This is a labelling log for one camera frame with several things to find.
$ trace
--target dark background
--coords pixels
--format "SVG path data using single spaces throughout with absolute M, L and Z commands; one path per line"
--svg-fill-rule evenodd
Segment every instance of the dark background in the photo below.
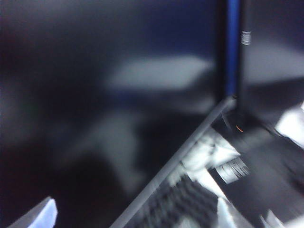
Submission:
M 1 223 L 106 227 L 223 94 L 224 3 L 1 1 Z
M 275 124 L 304 100 L 303 9 L 302 0 L 242 1 L 241 28 L 251 30 L 240 53 L 242 111 Z

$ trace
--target barcode label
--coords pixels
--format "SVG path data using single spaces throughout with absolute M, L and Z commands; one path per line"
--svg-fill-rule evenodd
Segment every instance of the barcode label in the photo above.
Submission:
M 238 157 L 215 168 L 226 184 L 230 184 L 249 174 L 249 168 Z

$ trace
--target black monitor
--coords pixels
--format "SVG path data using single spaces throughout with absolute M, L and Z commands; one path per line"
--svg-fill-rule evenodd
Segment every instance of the black monitor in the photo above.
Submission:
M 1 3 L 1 223 L 108 227 L 221 97 L 217 1 Z

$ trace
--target sticker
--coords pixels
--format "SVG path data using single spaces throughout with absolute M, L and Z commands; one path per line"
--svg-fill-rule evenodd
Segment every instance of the sticker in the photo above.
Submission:
M 242 31 L 241 43 L 244 45 L 251 44 L 251 31 Z
M 235 182 L 249 174 L 249 168 L 238 157 L 215 168 L 226 184 Z

